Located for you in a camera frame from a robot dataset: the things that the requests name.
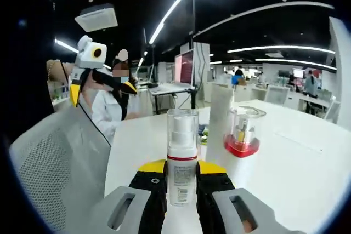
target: black ceiling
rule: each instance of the black ceiling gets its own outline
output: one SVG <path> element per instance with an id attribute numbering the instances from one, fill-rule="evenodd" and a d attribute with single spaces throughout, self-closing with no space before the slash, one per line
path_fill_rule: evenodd
<path id="1" fill-rule="evenodd" d="M 330 4 L 330 0 L 287 0 L 314 1 Z M 142 28 L 146 29 L 147 40 L 165 15 L 174 0 L 57 0 L 56 1 L 56 37 L 69 45 L 75 46 L 85 32 L 75 22 L 74 17 L 84 8 L 96 4 L 112 3 L 115 6 L 118 27 L 105 31 L 91 32 L 89 35 L 97 42 L 107 44 L 107 63 L 109 64 L 122 48 L 129 51 L 131 60 L 137 63 L 141 56 L 143 41 Z M 195 32 L 228 18 L 256 7 L 282 2 L 282 0 L 195 0 L 196 24 Z M 189 32 L 193 30 L 193 0 L 182 0 L 172 15 L 166 20 L 165 26 L 155 41 L 156 61 L 174 60 L 161 55 L 162 52 L 184 42 Z M 329 48 L 327 16 L 329 11 L 320 8 L 294 7 L 289 9 L 277 8 L 267 10 L 246 18 L 236 19 L 235 22 L 219 27 L 213 32 L 202 36 L 201 41 L 210 41 L 213 53 L 223 54 L 223 51 L 234 48 L 252 47 L 254 45 L 300 44 Z M 74 58 L 70 51 L 57 47 L 63 54 Z M 146 64 L 151 62 L 151 53 L 146 57 Z M 301 58 L 300 53 L 287 50 L 289 58 Z M 261 54 L 235 54 L 248 59 Z M 323 61 L 325 54 L 304 53 L 307 59 Z"/>
<path id="2" fill-rule="evenodd" d="M 302 45 L 330 48 L 329 16 L 333 10 L 314 6 L 289 6 L 267 9 L 232 19 L 196 37 L 196 41 L 211 43 L 211 59 L 244 59 L 254 62 L 270 58 L 266 53 L 281 52 L 285 59 L 324 64 L 326 52 L 301 49 L 266 49 L 227 53 L 227 50 L 269 46 Z"/>

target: person's hand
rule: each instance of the person's hand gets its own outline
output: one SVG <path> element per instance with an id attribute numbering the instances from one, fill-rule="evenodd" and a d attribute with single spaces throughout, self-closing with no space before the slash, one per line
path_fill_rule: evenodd
<path id="1" fill-rule="evenodd" d="M 137 119 L 139 115 L 137 113 L 131 112 L 127 114 L 124 120 Z"/>

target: woman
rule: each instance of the woman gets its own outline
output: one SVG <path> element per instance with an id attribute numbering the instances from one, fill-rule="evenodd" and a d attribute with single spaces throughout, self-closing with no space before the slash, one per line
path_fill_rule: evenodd
<path id="1" fill-rule="evenodd" d="M 129 79 L 134 85 L 134 79 L 125 61 L 115 59 L 112 75 L 121 78 L 122 82 Z M 112 144 L 115 130 L 121 121 L 138 118 L 139 111 L 138 95 L 126 94 L 119 89 L 111 92 L 101 90 L 93 102 L 93 122 Z"/>
<path id="2" fill-rule="evenodd" d="M 312 98 L 317 98 L 317 81 L 312 74 L 312 71 L 308 71 L 308 75 L 305 81 L 305 91 L 307 95 Z M 314 109 L 310 106 L 308 102 L 306 105 L 306 113 L 311 113 L 311 115 L 315 115 Z"/>

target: computer monitor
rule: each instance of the computer monitor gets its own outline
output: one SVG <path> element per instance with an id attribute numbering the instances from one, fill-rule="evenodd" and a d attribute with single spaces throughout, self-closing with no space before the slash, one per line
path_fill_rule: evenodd
<path id="1" fill-rule="evenodd" d="M 284 71 L 284 70 L 278 70 L 278 76 L 279 77 L 289 78 L 290 72 L 289 71 Z"/>
<path id="2" fill-rule="evenodd" d="M 303 78 L 303 70 L 293 69 L 293 73 L 295 78 Z"/>
<path id="3" fill-rule="evenodd" d="M 187 83 L 193 85 L 193 51 L 190 50 L 186 53 L 175 56 L 174 59 L 174 82 Z"/>

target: white spray bottle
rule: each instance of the white spray bottle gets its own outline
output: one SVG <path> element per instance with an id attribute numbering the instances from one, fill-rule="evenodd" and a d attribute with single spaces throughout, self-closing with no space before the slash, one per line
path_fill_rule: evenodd
<path id="1" fill-rule="evenodd" d="M 168 122 L 168 192 L 171 205 L 183 206 L 193 200 L 196 187 L 197 130 L 196 110 L 171 109 Z"/>

